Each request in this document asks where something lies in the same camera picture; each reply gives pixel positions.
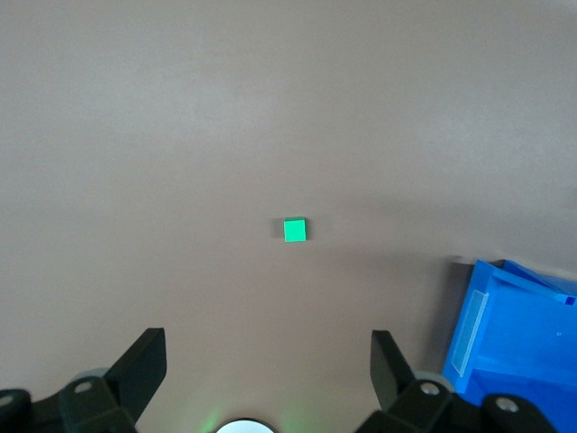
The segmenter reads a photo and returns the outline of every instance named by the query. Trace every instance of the white light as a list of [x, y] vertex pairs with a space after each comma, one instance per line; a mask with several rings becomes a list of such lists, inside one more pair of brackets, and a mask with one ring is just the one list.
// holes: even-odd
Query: white light
[[274, 431], [259, 421], [238, 419], [225, 424], [216, 433], [274, 433]]

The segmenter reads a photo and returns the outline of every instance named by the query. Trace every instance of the small green square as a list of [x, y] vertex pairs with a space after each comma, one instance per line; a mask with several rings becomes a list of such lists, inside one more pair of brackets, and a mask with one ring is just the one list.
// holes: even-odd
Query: small green square
[[307, 221], [303, 217], [285, 219], [285, 242], [305, 242]]

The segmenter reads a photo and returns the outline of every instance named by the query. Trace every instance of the blue storage box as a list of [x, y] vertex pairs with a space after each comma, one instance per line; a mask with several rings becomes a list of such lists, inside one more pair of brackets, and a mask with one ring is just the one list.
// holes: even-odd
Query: blue storage box
[[577, 431], [577, 282], [517, 263], [478, 261], [443, 376], [466, 401], [492, 393], [533, 402], [562, 433]]

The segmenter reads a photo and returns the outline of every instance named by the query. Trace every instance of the metal bolt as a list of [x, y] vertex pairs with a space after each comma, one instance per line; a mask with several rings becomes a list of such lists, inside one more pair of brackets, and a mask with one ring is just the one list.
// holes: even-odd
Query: metal bolt
[[505, 412], [519, 412], [518, 405], [507, 397], [499, 397], [495, 402], [497, 403], [499, 409], [504, 410]]
[[4, 397], [0, 398], [0, 408], [3, 406], [8, 406], [13, 401], [14, 397], [12, 395], [5, 395]]
[[77, 385], [76, 388], [74, 388], [74, 392], [76, 394], [79, 394], [81, 392], [86, 392], [88, 391], [90, 388], [92, 388], [92, 383], [90, 382], [82, 382], [81, 384]]
[[439, 395], [441, 392], [439, 388], [431, 382], [421, 383], [421, 391], [426, 395]]

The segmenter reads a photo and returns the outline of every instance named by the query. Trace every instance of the robotic claw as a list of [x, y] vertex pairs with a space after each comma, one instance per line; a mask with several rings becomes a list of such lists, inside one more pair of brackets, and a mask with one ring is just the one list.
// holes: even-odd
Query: robotic claw
[[[42, 401], [0, 391], [0, 433], [135, 433], [167, 371], [164, 329], [149, 328], [104, 377], [78, 379]], [[381, 410], [356, 433], [555, 433], [529, 401], [489, 395], [480, 408], [416, 379], [388, 331], [373, 331], [371, 379]]]

